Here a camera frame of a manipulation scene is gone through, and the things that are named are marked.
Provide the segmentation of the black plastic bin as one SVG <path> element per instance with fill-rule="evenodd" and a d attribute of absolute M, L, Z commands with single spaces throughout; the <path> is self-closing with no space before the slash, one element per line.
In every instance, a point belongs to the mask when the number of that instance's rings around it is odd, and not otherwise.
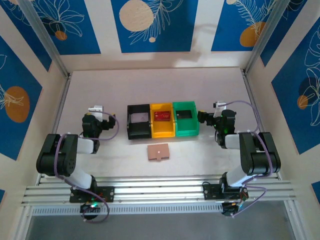
<path fill-rule="evenodd" d="M 148 122 L 131 123 L 131 114 L 134 113 L 148 113 Z M 127 136 L 129 140 L 137 139 L 151 139 L 151 114 L 149 104 L 136 104 L 127 106 Z"/>

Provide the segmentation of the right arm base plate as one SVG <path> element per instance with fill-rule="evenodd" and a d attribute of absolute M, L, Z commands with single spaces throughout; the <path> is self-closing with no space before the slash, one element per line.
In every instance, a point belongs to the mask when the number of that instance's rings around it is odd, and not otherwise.
<path fill-rule="evenodd" d="M 246 188 L 231 187 L 226 184 L 211 184 L 207 181 L 202 183 L 202 191 L 205 200 L 243 200 L 249 198 Z"/>

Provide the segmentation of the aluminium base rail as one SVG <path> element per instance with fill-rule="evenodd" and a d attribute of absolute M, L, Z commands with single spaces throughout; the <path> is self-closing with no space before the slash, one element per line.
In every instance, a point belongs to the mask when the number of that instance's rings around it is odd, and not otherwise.
<path fill-rule="evenodd" d="M 115 188 L 115 204 L 164 204 L 204 202 L 203 182 L 217 184 L 218 175 L 157 176 L 157 177 L 97 177 L 98 186 Z M 249 200 L 296 200 L 296 193 L 289 180 L 281 180 L 276 174 L 251 181 Z M 66 205 L 70 187 L 54 177 L 40 178 L 39 184 L 27 186 L 21 204 L 23 206 Z"/>

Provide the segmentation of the aluminium side rail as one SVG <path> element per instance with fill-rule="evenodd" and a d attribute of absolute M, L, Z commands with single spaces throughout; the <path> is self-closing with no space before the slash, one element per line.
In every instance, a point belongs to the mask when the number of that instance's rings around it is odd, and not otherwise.
<path fill-rule="evenodd" d="M 253 174 L 257 174 L 261 178 L 268 177 L 273 173 L 279 172 L 281 169 L 280 157 L 271 133 L 263 132 L 264 127 L 262 125 L 252 88 L 248 78 L 244 76 L 244 74 L 242 76 L 250 99 L 249 105 L 253 109 L 257 122 L 257 129 L 251 133 L 252 138 L 250 138 L 250 142 L 254 143 L 255 148 L 260 150 L 260 152 L 251 151 L 250 155 L 248 155 L 248 159 L 250 160 L 250 170 L 252 170 Z"/>
<path fill-rule="evenodd" d="M 62 112 L 63 112 L 63 108 L 64 108 L 64 105 L 65 105 L 65 102 L 66 102 L 66 98 L 67 98 L 67 94 L 68 94 L 68 91 L 69 91 L 71 78 L 72 78 L 72 73 L 69 73 L 68 77 L 67 77 L 67 79 L 66 79 L 66 81 L 65 81 L 65 83 L 63 85 L 62 92 L 61 92 L 61 94 L 59 96 L 58 105 L 57 105 L 57 108 L 56 108 L 56 111 L 55 111 L 54 121 L 53 121 L 53 125 L 52 125 L 52 130 L 51 130 L 52 134 L 56 134 L 57 133 L 57 130 L 58 130 L 58 127 L 59 127 L 59 123 L 60 123 L 60 120 L 61 120 L 61 116 L 62 116 Z"/>

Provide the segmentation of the black VIP card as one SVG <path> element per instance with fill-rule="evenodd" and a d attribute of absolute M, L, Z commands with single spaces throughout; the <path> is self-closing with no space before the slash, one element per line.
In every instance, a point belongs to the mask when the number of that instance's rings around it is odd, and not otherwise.
<path fill-rule="evenodd" d="M 193 117 L 192 111 L 187 109 L 187 110 L 177 110 L 176 111 L 176 118 L 178 120 L 180 119 L 191 119 Z"/>

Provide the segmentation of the yellow plastic bin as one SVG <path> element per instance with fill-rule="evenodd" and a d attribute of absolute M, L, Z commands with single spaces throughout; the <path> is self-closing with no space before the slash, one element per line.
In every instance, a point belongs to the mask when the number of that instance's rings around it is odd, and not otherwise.
<path fill-rule="evenodd" d="M 151 103 L 150 105 L 150 122 L 152 138 L 173 138 L 176 135 L 176 123 L 172 103 Z M 170 111 L 170 121 L 155 121 L 154 112 Z"/>

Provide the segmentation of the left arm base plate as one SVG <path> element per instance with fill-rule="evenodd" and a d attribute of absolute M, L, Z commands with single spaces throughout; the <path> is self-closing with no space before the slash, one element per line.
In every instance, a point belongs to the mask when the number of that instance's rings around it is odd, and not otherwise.
<path fill-rule="evenodd" d="M 70 189 L 70 197 L 69 202 L 70 203 L 93 203 L 98 202 L 101 203 L 102 200 L 100 200 L 95 195 L 92 195 L 91 193 L 84 192 L 79 189 Z M 113 186 L 98 186 L 94 192 L 96 195 L 98 195 L 100 198 L 102 198 L 107 203 L 112 203 L 114 201 L 115 196 L 115 187 Z"/>

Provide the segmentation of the silver white card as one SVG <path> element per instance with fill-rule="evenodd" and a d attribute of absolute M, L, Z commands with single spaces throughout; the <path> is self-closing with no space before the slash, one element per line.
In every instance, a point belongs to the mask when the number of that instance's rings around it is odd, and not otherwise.
<path fill-rule="evenodd" d="M 149 121 L 149 114 L 147 112 L 139 112 L 139 113 L 132 113 L 130 115 L 131 123 L 144 123 Z"/>

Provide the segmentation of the aluminium frame post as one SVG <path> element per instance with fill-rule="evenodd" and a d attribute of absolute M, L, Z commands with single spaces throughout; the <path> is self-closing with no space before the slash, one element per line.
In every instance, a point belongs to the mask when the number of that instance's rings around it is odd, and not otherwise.
<path fill-rule="evenodd" d="M 39 15 L 34 9 L 32 3 L 29 0 L 17 0 L 17 3 L 23 12 L 25 18 L 28 20 L 30 26 L 33 31 L 37 35 L 37 38 L 43 45 L 44 49 L 48 53 L 51 60 L 55 63 L 59 72 L 63 75 L 63 77 L 68 80 L 70 73 L 68 72 L 66 66 L 64 65 L 58 49 L 53 43 L 49 33 L 47 32 L 45 26 L 43 25 Z"/>
<path fill-rule="evenodd" d="M 288 7 L 291 0 L 277 0 L 274 5 L 274 9 L 269 15 L 269 18 L 255 44 L 253 47 L 252 53 L 248 60 L 248 63 L 243 70 L 243 75 L 247 77 L 252 70 L 255 62 L 260 57 L 262 51 L 265 49 L 266 44 L 268 43 L 271 35 L 273 34 L 275 28 L 277 27 L 279 21 L 282 18 L 283 13 Z"/>

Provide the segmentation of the green plastic bin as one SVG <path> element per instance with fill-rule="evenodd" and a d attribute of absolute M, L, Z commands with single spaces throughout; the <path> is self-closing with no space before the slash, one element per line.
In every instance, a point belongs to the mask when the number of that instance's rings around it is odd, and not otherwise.
<path fill-rule="evenodd" d="M 173 102 L 173 115 L 175 120 L 175 135 L 177 137 L 193 137 L 199 134 L 198 111 L 194 101 Z M 177 119 L 176 111 L 191 110 L 192 118 Z"/>

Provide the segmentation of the red VIP card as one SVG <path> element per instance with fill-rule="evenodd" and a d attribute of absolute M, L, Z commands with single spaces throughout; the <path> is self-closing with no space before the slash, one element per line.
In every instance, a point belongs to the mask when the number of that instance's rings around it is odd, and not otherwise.
<path fill-rule="evenodd" d="M 171 120 L 170 111 L 155 111 L 154 120 L 156 122 L 169 122 Z"/>

